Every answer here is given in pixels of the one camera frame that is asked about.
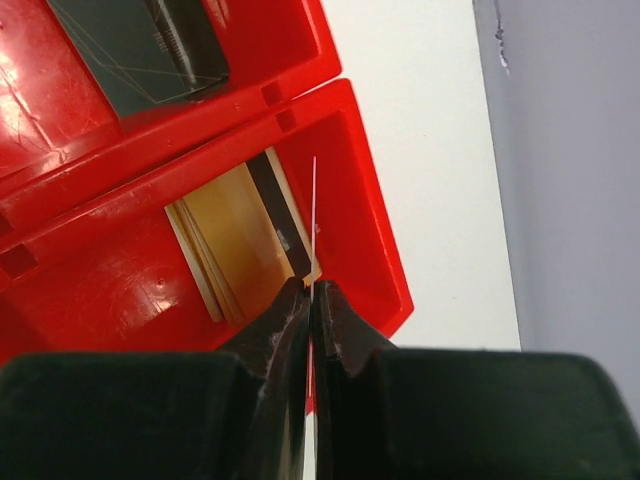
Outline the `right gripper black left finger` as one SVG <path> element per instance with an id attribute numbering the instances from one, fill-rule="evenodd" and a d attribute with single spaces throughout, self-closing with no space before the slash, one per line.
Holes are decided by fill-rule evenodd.
<path id="1" fill-rule="evenodd" d="M 210 352 L 38 353 L 1 371 L 5 479 L 299 479 L 311 302 L 285 282 Z"/>

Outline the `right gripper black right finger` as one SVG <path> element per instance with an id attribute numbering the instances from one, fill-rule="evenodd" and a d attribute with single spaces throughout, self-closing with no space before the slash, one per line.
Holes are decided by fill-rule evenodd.
<path id="1" fill-rule="evenodd" d="M 320 479 L 635 479 L 639 436 L 579 355 L 400 348 L 339 286 L 311 314 Z"/>

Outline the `red plastic double bin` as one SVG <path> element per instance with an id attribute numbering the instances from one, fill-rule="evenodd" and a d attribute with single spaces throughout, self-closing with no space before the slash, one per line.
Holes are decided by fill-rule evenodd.
<path id="1" fill-rule="evenodd" d="M 351 83 L 317 1 L 202 1 L 230 67 L 198 100 L 120 118 L 49 6 L 1 5 L 1 357 L 207 351 L 165 211 L 274 148 L 319 278 L 386 335 L 413 310 Z"/>

